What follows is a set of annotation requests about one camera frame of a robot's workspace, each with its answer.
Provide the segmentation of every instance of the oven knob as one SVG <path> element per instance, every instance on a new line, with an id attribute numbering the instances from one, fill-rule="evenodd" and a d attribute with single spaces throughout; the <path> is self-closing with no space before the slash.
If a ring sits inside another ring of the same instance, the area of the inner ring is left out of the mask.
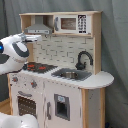
<path id="1" fill-rule="evenodd" d="M 13 80 L 14 82 L 17 82 L 18 81 L 18 78 L 17 77 L 13 77 Z"/>
<path id="2" fill-rule="evenodd" d="M 36 84 L 35 81 L 33 81 L 33 82 L 31 83 L 31 85 L 32 85 L 32 88 L 36 88 L 36 86 L 37 86 L 37 84 Z"/>

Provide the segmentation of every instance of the microwave door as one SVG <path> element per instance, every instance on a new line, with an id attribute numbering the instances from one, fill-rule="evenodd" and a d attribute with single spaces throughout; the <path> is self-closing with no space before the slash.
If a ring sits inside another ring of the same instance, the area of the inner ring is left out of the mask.
<path id="1" fill-rule="evenodd" d="M 58 15 L 55 16 L 55 22 L 56 33 L 78 33 L 77 15 Z"/>

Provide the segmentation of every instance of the stove top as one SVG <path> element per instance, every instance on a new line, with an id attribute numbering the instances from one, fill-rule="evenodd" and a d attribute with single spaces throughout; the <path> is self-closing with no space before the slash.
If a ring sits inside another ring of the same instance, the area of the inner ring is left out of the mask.
<path id="1" fill-rule="evenodd" d="M 56 67 L 57 66 L 48 65 L 48 64 L 29 62 L 24 65 L 23 70 L 30 71 L 30 72 L 36 72 L 36 73 L 46 73 Z"/>

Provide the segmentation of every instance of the oven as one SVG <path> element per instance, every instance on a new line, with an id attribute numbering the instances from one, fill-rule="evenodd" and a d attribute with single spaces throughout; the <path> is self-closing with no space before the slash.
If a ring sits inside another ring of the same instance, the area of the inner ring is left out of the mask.
<path id="1" fill-rule="evenodd" d="M 40 128 L 44 128 L 43 93 L 12 85 L 11 94 L 13 115 L 31 114 L 36 117 Z"/>

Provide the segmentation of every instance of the microwave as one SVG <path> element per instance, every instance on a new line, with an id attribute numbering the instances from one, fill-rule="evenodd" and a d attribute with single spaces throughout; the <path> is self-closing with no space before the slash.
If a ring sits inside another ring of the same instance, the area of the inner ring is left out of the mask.
<path id="1" fill-rule="evenodd" d="M 91 15 L 55 15 L 55 33 L 91 34 Z"/>

